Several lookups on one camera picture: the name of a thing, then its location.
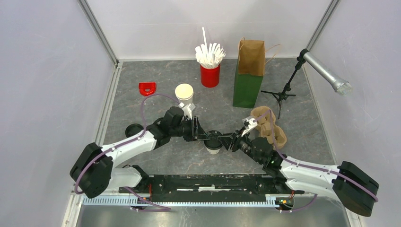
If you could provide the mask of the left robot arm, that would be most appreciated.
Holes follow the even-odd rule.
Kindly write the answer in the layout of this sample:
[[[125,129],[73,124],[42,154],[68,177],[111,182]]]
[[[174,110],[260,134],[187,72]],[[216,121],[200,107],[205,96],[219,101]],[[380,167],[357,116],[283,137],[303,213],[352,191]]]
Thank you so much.
[[[70,177],[75,186],[88,198],[125,186],[144,192],[148,179],[137,167],[119,168],[121,163],[169,143],[172,137],[182,137],[187,142],[209,139],[198,118],[185,115],[184,110],[176,106],[149,126],[129,125],[126,137],[109,145],[99,146],[94,142],[86,145],[71,168]]]

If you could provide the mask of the black coffee cup lid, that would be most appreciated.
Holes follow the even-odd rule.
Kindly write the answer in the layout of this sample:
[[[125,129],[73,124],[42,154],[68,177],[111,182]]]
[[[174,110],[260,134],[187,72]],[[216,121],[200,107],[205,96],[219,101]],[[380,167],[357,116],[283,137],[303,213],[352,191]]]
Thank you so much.
[[[211,130],[207,133],[210,136],[210,139],[204,141],[205,147],[210,147],[210,148],[222,147],[221,143],[218,141],[218,136],[222,135],[221,132],[216,130]]]

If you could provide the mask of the white paper coffee cup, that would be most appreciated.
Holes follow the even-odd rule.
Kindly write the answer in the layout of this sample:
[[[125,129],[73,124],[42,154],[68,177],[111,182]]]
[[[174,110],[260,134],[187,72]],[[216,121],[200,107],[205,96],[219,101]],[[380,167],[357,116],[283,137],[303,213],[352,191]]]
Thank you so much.
[[[218,148],[206,147],[206,149],[210,154],[215,155],[220,151],[221,147],[218,147]]]

